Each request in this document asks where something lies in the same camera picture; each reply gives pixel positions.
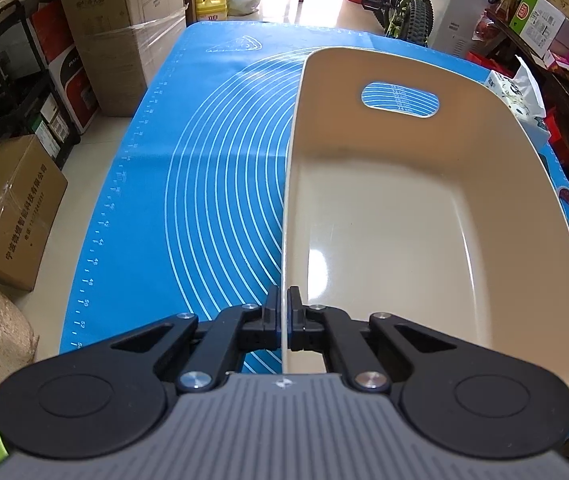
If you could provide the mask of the brown cardboard box with print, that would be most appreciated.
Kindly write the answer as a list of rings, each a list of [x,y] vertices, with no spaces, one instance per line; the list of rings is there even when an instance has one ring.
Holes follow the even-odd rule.
[[[0,283],[30,292],[68,181],[37,136],[0,143]]]

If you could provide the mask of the black hand trolley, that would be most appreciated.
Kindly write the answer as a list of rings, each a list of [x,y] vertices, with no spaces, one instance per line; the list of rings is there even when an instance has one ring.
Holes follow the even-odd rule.
[[[0,141],[34,134],[58,167],[80,135],[39,51],[22,2],[0,4]]]

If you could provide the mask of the yellow detergent jug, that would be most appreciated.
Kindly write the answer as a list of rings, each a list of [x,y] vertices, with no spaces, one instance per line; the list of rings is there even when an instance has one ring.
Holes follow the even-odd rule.
[[[227,0],[196,0],[196,19],[199,22],[226,21],[227,16]]]

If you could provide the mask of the red white appliance box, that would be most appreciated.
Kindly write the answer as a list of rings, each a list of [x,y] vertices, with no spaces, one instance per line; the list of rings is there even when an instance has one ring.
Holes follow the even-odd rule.
[[[99,104],[61,1],[39,3],[30,16],[30,26],[57,92],[78,133],[83,134],[98,113]]]

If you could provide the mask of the green white product box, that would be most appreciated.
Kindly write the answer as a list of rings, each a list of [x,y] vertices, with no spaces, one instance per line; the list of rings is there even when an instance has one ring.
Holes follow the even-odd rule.
[[[565,15],[547,0],[521,0],[510,29],[535,55],[543,58],[565,22]]]

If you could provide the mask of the blue silicone baking mat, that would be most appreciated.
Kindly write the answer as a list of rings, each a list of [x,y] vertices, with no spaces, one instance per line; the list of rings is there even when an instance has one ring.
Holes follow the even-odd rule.
[[[176,312],[210,320],[226,307],[258,304],[272,286],[289,288],[282,242],[294,112],[305,61],[327,48],[406,56],[480,84],[488,76],[459,58],[366,32],[190,26],[156,74],[102,186],[62,351]],[[566,183],[557,159],[549,146],[537,153],[557,192]]]

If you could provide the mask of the beige plastic storage basket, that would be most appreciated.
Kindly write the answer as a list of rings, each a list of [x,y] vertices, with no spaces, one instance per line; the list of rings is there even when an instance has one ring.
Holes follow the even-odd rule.
[[[569,226],[534,145],[483,84],[406,56],[313,52],[287,158],[282,284],[396,314],[569,386]]]

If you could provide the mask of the white floral tissue pack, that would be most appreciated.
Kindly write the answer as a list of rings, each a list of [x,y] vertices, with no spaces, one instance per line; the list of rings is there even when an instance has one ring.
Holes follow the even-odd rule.
[[[537,151],[546,146],[551,133],[546,126],[547,111],[539,84],[523,58],[513,77],[491,70],[484,84],[511,110]]]

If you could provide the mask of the stacked wrapped cardboard boxes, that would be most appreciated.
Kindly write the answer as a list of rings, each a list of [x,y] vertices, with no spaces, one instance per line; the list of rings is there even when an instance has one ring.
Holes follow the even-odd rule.
[[[108,116],[132,116],[187,26],[185,0],[61,0]]]

